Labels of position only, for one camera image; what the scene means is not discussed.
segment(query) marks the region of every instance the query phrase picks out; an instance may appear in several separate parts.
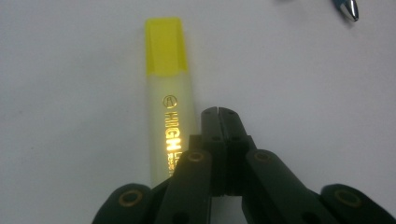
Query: highlighter cap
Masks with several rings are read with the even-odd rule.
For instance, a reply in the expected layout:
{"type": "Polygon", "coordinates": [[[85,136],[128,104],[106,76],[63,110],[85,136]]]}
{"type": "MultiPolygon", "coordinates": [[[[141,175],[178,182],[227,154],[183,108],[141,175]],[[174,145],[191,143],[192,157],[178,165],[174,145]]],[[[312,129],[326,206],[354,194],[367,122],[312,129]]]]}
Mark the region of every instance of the highlighter cap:
{"type": "Polygon", "coordinates": [[[147,75],[170,77],[187,73],[184,39],[179,18],[146,21],[147,75]]]}

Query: silver pen tip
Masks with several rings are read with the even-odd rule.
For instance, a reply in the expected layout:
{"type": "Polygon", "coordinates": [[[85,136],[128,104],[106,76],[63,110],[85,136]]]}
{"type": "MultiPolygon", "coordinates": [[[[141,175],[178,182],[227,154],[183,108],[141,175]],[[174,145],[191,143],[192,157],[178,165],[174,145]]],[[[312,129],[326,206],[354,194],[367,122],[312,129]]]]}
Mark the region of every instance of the silver pen tip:
{"type": "Polygon", "coordinates": [[[355,0],[346,0],[340,6],[340,10],[352,21],[357,21],[359,19],[358,4],[355,0]]]}

